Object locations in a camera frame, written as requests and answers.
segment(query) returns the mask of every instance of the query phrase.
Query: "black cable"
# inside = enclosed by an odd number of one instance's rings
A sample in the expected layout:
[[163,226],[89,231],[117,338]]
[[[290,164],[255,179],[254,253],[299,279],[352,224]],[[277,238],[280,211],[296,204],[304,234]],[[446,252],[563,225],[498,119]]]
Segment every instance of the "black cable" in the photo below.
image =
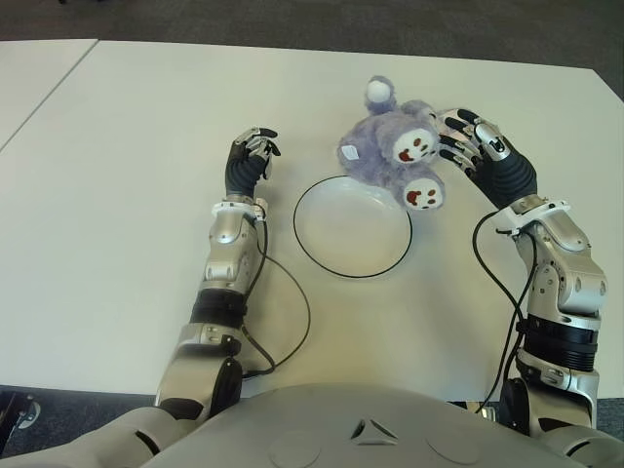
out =
[[[530,241],[533,245],[533,264],[530,268],[530,274],[528,276],[528,281],[532,282],[535,276],[535,271],[537,270],[537,243],[535,242],[535,238],[533,237],[532,234],[530,234],[529,232],[526,232],[526,234],[530,238]],[[526,293],[527,293],[527,290],[524,290],[523,295],[521,296],[521,299],[519,301],[520,303],[522,303]],[[505,363],[505,370],[503,371],[503,382],[506,382],[507,379],[509,378],[509,369],[511,368],[511,364],[514,362],[514,358],[516,357],[516,354],[518,353],[518,349],[520,348],[520,344],[524,337],[525,337],[525,332],[519,331],[518,338],[516,339],[514,346],[511,348],[511,353],[509,353],[509,357],[507,358],[507,362]]]
[[247,327],[245,326],[245,324],[243,324],[243,326],[241,326],[241,332],[243,332],[243,336],[256,349],[256,351],[258,353],[260,353],[264,359],[266,359],[266,361],[269,363],[269,366],[270,366],[270,368],[267,369],[267,370],[250,370],[250,371],[248,371],[247,373],[245,373],[243,375],[243,378],[255,377],[257,375],[267,375],[267,374],[271,373],[272,371],[274,371],[277,368],[277,365],[275,364],[275,360],[269,354],[269,352],[266,349],[264,349],[260,345],[260,343],[258,343],[254,339],[254,337],[247,330]]
[[258,203],[254,203],[254,205],[259,207],[262,210],[262,226],[264,228],[264,241],[262,243],[262,251],[260,251],[260,253],[262,254],[262,258],[260,259],[260,264],[258,265],[257,270],[255,271],[255,276],[253,277],[252,282],[250,283],[250,287],[247,289],[247,292],[245,293],[245,303],[247,303],[247,300],[250,298],[250,295],[252,295],[252,291],[254,290],[255,284],[257,283],[257,280],[260,278],[262,269],[264,269],[264,260],[266,260],[266,253],[269,250],[269,228],[266,225],[266,210]]
[[507,298],[509,298],[509,300],[511,301],[512,305],[514,306],[514,313],[516,312],[516,309],[518,309],[518,303],[516,302],[516,298],[509,292],[509,290],[507,288],[505,288],[505,285],[503,285],[500,280],[498,280],[498,278],[496,278],[496,275],[494,275],[491,270],[488,268],[488,266],[486,265],[486,263],[484,262],[484,260],[481,258],[481,254],[479,253],[479,247],[477,246],[477,236],[479,235],[479,230],[481,229],[481,226],[484,225],[484,223],[490,219],[491,217],[493,217],[494,215],[496,215],[498,212],[491,212],[486,214],[484,217],[482,217],[479,222],[477,223],[477,225],[475,226],[474,231],[472,232],[472,250],[475,253],[475,257],[477,258],[477,261],[479,262],[479,264],[481,265],[481,267],[486,271],[487,275],[491,278],[491,280],[505,293],[505,295],[507,296]]
[[513,312],[512,316],[511,316],[511,320],[509,322],[509,327],[507,328],[507,336],[505,337],[505,344],[503,346],[503,352],[502,352],[502,354],[500,356],[500,361],[498,363],[498,370],[496,371],[496,378],[494,379],[494,383],[492,384],[489,392],[487,393],[486,398],[479,405],[479,408],[475,411],[475,413],[481,412],[481,410],[489,402],[489,399],[491,398],[491,396],[493,395],[494,391],[496,390],[496,387],[498,386],[498,382],[500,381],[500,376],[503,373],[503,367],[505,369],[505,373],[504,374],[506,376],[509,375],[509,368],[511,367],[511,363],[513,362],[513,357],[515,356],[515,354],[518,352],[518,349],[520,348],[520,344],[522,342],[524,334],[521,333],[521,332],[518,333],[518,337],[516,339],[516,342],[514,343],[514,346],[512,347],[512,352],[510,353],[509,358],[507,360],[505,360],[505,358],[507,357],[507,350],[509,349],[509,342],[511,340],[511,335],[512,335],[512,333],[514,331],[514,324],[516,323],[516,320],[517,319],[519,319],[519,320],[523,319],[523,313],[522,313],[521,305],[522,305],[523,301],[525,300],[525,297],[526,297],[527,292],[528,292],[528,288],[530,287],[530,284],[533,281],[533,277],[535,275],[535,270],[537,268],[537,246],[535,244],[535,239],[528,232],[526,232],[526,234],[528,236],[530,236],[531,242],[533,243],[533,264],[531,265],[530,273],[528,274],[528,278],[526,279],[525,287],[524,287],[524,289],[523,289],[523,291],[522,291],[522,293],[520,295],[520,299],[518,301],[516,301],[516,298],[513,297],[513,295],[509,292],[509,290],[507,290],[507,288],[505,288],[505,286],[500,282],[500,280],[498,280],[498,278],[496,278],[496,276],[491,272],[491,270],[485,264],[484,260],[481,257],[481,254],[479,253],[479,247],[477,245],[477,238],[478,238],[478,234],[479,234],[479,230],[481,229],[481,226],[483,226],[483,224],[488,219],[490,219],[491,217],[493,217],[497,213],[498,212],[492,212],[492,213],[486,214],[477,223],[477,225],[475,226],[475,230],[473,231],[473,235],[472,235],[472,248],[473,248],[473,252],[475,253],[475,257],[477,258],[477,261],[479,261],[479,264],[486,271],[487,275],[492,279],[492,281],[499,288],[501,288],[501,290],[505,293],[505,295],[507,295],[507,297],[511,301],[512,305],[514,306],[514,312]]
[[243,375],[243,378],[245,378],[245,379],[257,377],[259,375],[268,375],[269,373],[272,373],[276,368],[281,366],[283,363],[285,363],[288,359],[290,359],[301,348],[301,346],[303,346],[303,343],[305,343],[305,340],[307,339],[308,334],[310,333],[310,327],[312,325],[312,311],[311,311],[311,308],[310,308],[310,301],[308,300],[308,297],[307,297],[305,291],[301,287],[301,284],[294,277],[293,273],[291,273],[288,270],[288,268],[286,268],[282,263],[277,261],[275,258],[273,258],[270,255],[268,255],[267,252],[266,252],[267,251],[267,244],[268,244],[267,243],[267,240],[268,240],[268,226],[267,226],[267,223],[266,223],[266,211],[264,210],[263,207],[260,207],[260,208],[262,209],[263,218],[264,218],[264,221],[263,221],[263,224],[264,224],[264,242],[263,242],[262,250],[260,249],[259,242],[257,244],[257,249],[260,252],[260,254],[262,255],[262,260],[260,261],[260,265],[258,266],[257,272],[256,272],[256,274],[255,274],[255,276],[254,276],[254,278],[252,280],[252,283],[250,284],[250,288],[248,289],[248,293],[246,294],[246,299],[249,298],[250,294],[252,293],[252,290],[254,289],[255,283],[257,283],[257,279],[259,278],[260,273],[262,272],[262,269],[264,267],[264,260],[268,259],[269,261],[271,261],[275,265],[277,265],[279,268],[281,268],[282,271],[284,271],[284,273],[286,273],[289,276],[289,278],[291,278],[291,280],[294,282],[294,285],[299,289],[299,292],[301,293],[301,296],[303,297],[303,300],[305,301],[305,307],[307,309],[307,325],[306,325],[305,333],[303,334],[303,337],[298,342],[298,344],[295,346],[295,348],[284,359],[282,359],[278,363],[275,363],[275,360],[269,354],[269,352],[266,351],[260,345],[260,343],[258,343],[255,340],[255,338],[249,332],[249,330],[247,329],[245,324],[243,324],[243,326],[241,326],[241,331],[243,333],[243,336],[255,348],[255,350],[258,353],[260,353],[262,355],[262,357],[264,359],[266,359],[266,361],[269,363],[269,369],[266,369],[266,370],[249,370],[248,372],[246,372]]

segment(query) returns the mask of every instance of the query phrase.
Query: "stuffed animal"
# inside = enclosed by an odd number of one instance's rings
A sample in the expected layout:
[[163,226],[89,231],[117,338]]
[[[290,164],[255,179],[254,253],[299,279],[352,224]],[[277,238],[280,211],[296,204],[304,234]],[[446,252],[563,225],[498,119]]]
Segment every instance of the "stuffed animal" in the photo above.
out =
[[373,76],[367,85],[366,107],[370,116],[356,124],[337,149],[346,173],[386,188],[410,213],[441,207],[445,186],[429,168],[439,151],[431,106],[421,100],[399,106],[392,82]]

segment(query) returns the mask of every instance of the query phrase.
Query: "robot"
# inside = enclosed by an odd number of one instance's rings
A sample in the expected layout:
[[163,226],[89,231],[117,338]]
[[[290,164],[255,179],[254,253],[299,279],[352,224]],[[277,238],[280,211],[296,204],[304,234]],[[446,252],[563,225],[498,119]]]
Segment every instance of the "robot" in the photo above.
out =
[[[566,202],[538,196],[533,166],[493,124],[468,110],[457,116],[446,123],[466,138],[442,136],[440,154],[498,208],[482,223],[491,217],[527,268],[526,316],[510,297],[519,338],[498,423],[381,386],[303,385],[241,401],[250,374],[236,356],[266,258],[257,229],[267,208],[254,188],[280,154],[275,132],[253,128],[232,143],[211,253],[154,406],[0,467],[623,466],[624,443],[596,430],[594,357],[607,285],[589,241]],[[512,361],[520,377],[510,379]]]

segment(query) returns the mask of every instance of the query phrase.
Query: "black rim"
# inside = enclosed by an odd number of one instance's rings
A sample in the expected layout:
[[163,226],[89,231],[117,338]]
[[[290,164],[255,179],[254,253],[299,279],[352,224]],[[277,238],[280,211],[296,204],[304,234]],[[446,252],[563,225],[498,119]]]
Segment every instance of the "black rim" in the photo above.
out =
[[401,263],[401,261],[405,258],[405,256],[408,254],[408,251],[410,250],[410,246],[411,246],[411,238],[413,235],[413,226],[411,225],[411,218],[410,218],[410,214],[408,212],[406,212],[406,216],[408,217],[408,223],[409,223],[409,240],[408,240],[408,245],[406,246],[405,251],[403,252],[403,254],[401,255],[401,257],[395,261],[392,265],[390,265],[389,267],[385,268],[384,270],[381,271],[377,271],[375,273],[370,273],[369,275],[348,275],[346,273],[340,273],[339,271],[335,271],[332,270],[331,268],[327,267],[326,265],[324,265],[323,263],[321,263],[319,260],[317,260],[314,256],[312,256],[312,254],[307,251],[305,249],[305,247],[303,247],[303,243],[301,242],[301,239],[299,239],[299,233],[296,232],[296,212],[299,209],[299,204],[301,203],[301,200],[303,200],[303,197],[305,197],[305,195],[312,190],[314,187],[316,187],[317,185],[323,183],[323,182],[327,182],[328,180],[332,180],[333,178],[342,178],[342,177],[348,177],[348,175],[334,175],[332,177],[327,177],[324,178],[323,180],[319,180],[318,182],[316,182],[314,185],[308,187],[305,192],[303,192],[301,194],[301,196],[299,197],[299,199],[296,202],[296,206],[294,207],[294,212],[292,213],[292,230],[294,231],[294,237],[296,238],[297,243],[299,244],[299,246],[301,247],[301,249],[305,252],[306,255],[308,255],[308,257],[315,262],[317,265],[319,265],[321,268],[323,268],[326,271],[329,271],[330,273],[336,275],[336,276],[340,276],[342,278],[353,278],[353,279],[362,279],[362,278],[373,278],[375,276],[379,276],[382,275],[388,271],[390,271],[391,269],[393,269],[395,266],[397,266],[399,263]]

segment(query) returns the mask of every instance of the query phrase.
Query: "white pom-pom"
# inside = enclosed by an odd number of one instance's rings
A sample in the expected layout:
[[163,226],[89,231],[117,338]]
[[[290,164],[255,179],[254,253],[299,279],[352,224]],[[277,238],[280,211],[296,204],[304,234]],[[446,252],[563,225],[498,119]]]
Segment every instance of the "white pom-pom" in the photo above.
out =
[[371,81],[367,86],[367,98],[370,102],[385,102],[390,94],[390,87],[380,81]]

